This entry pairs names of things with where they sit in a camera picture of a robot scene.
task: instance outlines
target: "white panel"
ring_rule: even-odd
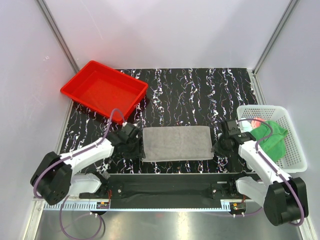
[[[34,0],[0,3],[0,239],[20,240],[30,179],[57,145],[74,73]]]
[[[258,73],[267,104],[288,109],[307,158],[309,212],[320,236],[320,1],[297,5]]]
[[[46,0],[79,67],[252,69],[290,0]]]

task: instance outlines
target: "ruler scale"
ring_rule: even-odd
[[[107,208],[100,208],[101,203],[107,205]],[[44,210],[59,211],[62,203],[55,205],[44,204]],[[109,208],[108,199],[100,199],[99,201],[81,200],[81,201],[66,201],[63,206],[63,211],[112,211],[112,212],[230,212],[230,203],[221,201],[221,207],[213,208]]]

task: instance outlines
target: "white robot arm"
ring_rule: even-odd
[[[241,177],[232,180],[233,192],[245,195],[263,207],[268,220],[275,226],[298,220],[301,213],[308,216],[306,184],[300,177],[292,178],[278,167],[260,148],[254,136],[241,132],[237,121],[224,121],[222,132],[212,150],[227,157],[243,158],[248,168],[261,178],[261,182],[257,182],[242,173]]]
[[[68,195],[79,196],[81,193],[94,194],[102,197],[106,194],[106,177],[98,172],[77,174],[91,164],[121,154],[124,157],[140,157],[140,130],[133,124],[123,124],[121,130],[110,132],[106,138],[75,151],[57,155],[49,152],[32,176],[30,183],[49,205],[59,203]]]
[[[248,196],[263,207],[269,185],[272,185],[274,182],[283,182],[279,177],[279,174],[284,176],[287,181],[290,180],[291,176],[278,167],[259,146],[259,151],[262,152],[269,163],[277,169],[277,172],[273,171],[273,169],[271,169],[265,160],[257,153],[256,143],[256,141],[250,140],[239,145],[238,154],[246,161],[248,167],[258,174],[262,181],[257,182],[253,180],[252,177],[244,176],[236,181],[236,188],[240,194]]]

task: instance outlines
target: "white plastic basket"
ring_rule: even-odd
[[[288,130],[284,139],[286,154],[276,164],[286,173],[299,173],[307,170],[307,161],[299,142],[294,125],[288,111],[282,106],[242,105],[236,110],[238,119],[262,118],[278,123]]]

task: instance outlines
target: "black marble surface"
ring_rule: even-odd
[[[245,68],[124,69],[121,72],[149,84],[146,97],[128,122],[140,128],[160,126],[209,126],[212,141],[221,134],[219,123],[237,117],[237,107],[256,104]],[[84,147],[101,137],[108,119],[74,103],[62,143],[61,153]],[[113,130],[120,126],[111,125]],[[222,173],[226,157],[212,160],[142,162],[141,159],[111,157],[84,169],[111,174]],[[238,160],[245,170],[245,163]]]

